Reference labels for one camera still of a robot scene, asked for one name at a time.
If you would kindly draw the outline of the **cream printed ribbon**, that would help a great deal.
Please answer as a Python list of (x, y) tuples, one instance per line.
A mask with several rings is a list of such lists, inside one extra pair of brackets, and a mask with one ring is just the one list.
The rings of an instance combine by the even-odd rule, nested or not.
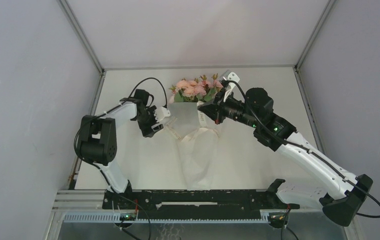
[(165, 129), (177, 140), (186, 136), (193, 136), (198, 131), (213, 132), (217, 137), (221, 135), (221, 126), (216, 125), (206, 114), (200, 112), (198, 107), (204, 102), (174, 102), (168, 105), (171, 113)]

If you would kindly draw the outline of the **pink fake flower stem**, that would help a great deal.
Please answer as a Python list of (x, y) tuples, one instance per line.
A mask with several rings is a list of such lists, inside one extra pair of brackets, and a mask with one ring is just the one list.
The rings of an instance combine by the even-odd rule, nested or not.
[(210, 85), (210, 89), (215, 93), (219, 92), (223, 88), (221, 83), (221, 79), (219, 79), (218, 73), (212, 76), (212, 84)]
[(202, 75), (197, 79), (197, 85), (194, 87), (193, 96), (198, 102), (208, 102), (213, 99), (216, 93), (213, 83), (208, 80), (206, 75)]
[(197, 86), (197, 80), (186, 80), (185, 78), (178, 81), (175, 85), (171, 85), (169, 90), (172, 95), (169, 98), (169, 103), (197, 102), (197, 94), (195, 93)]

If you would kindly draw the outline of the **translucent white wrapping paper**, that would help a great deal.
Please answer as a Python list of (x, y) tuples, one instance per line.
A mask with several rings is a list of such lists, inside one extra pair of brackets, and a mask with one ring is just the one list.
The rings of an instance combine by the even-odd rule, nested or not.
[(213, 177), (209, 169), (217, 157), (219, 137), (208, 130), (199, 130), (183, 140), (176, 139), (176, 146), (187, 190), (212, 189)]

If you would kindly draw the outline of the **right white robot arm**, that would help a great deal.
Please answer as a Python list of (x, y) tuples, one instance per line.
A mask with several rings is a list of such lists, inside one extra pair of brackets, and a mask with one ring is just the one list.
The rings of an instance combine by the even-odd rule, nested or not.
[(355, 175), (331, 161), (310, 144), (297, 128), (273, 112), (273, 99), (263, 88), (251, 88), (245, 100), (221, 90), (214, 99), (198, 106), (198, 110), (219, 125), (226, 118), (254, 128), (253, 135), (265, 147), (293, 160), (309, 173), (319, 186), (294, 180), (281, 180), (267, 194), (273, 208), (295, 204), (320, 208), (335, 224), (347, 227), (358, 214), (372, 187), (366, 174)]

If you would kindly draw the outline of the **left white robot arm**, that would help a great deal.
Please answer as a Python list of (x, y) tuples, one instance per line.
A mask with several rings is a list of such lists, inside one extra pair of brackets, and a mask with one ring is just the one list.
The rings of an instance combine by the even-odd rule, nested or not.
[(130, 181), (115, 163), (118, 151), (117, 128), (128, 121), (136, 121), (145, 138), (151, 138), (163, 129), (162, 120), (169, 117), (167, 106), (148, 106), (152, 97), (146, 90), (137, 89), (134, 94), (120, 100), (119, 104), (100, 115), (85, 115), (74, 139), (74, 150), (83, 162), (94, 166), (107, 183), (107, 189), (115, 194), (115, 203), (129, 208), (134, 195), (126, 189)]

